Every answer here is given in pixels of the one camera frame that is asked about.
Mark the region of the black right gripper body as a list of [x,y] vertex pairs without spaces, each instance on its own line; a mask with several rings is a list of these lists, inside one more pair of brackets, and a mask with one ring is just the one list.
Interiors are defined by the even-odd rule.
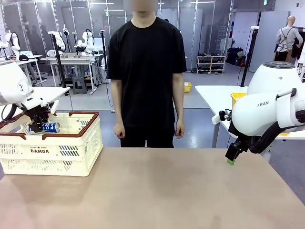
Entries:
[[251,137],[238,131],[235,128],[233,121],[230,122],[228,131],[229,133],[237,137],[236,141],[234,143],[231,143],[230,146],[228,147],[228,153],[237,153],[239,151],[246,152],[249,148],[249,142]]

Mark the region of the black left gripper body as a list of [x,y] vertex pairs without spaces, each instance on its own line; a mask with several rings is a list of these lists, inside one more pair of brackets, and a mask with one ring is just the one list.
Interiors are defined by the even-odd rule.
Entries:
[[49,120],[48,115],[49,107],[48,106],[36,106],[25,112],[25,115],[28,116],[33,124],[42,124],[47,123]]

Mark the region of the person's left hand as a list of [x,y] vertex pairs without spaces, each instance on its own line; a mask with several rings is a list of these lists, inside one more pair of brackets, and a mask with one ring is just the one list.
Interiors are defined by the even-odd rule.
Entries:
[[185,133],[184,121],[183,121],[183,119],[178,119],[176,122],[176,130],[175,130],[175,134],[174,134],[176,139],[183,138],[184,133]]

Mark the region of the person's right hand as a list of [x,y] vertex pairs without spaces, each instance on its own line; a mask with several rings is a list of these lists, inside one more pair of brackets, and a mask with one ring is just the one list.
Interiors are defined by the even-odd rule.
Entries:
[[114,126],[114,133],[119,138],[125,138],[125,128],[122,123],[116,123]]

